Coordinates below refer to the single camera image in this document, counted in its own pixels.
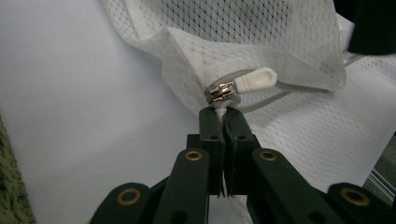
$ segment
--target metal zipper slider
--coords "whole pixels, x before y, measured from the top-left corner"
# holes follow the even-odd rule
[[[263,67],[234,79],[232,82],[219,84],[210,91],[210,103],[226,100],[234,93],[243,94],[263,91],[275,86],[277,74],[268,67]]]

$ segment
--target white surface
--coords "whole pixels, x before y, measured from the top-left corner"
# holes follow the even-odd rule
[[[86,223],[116,186],[169,175],[198,118],[160,75],[100,1],[0,2],[0,115],[37,223]]]
[[[276,84],[276,72],[271,68],[260,68],[233,80],[239,94],[263,91]]]

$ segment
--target mesh bag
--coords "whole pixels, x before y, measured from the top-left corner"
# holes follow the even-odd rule
[[[103,3],[127,43],[163,60],[163,80],[196,114],[214,83],[261,67],[276,71],[277,87],[245,95],[240,108],[282,90],[335,91],[346,82],[331,0]]]

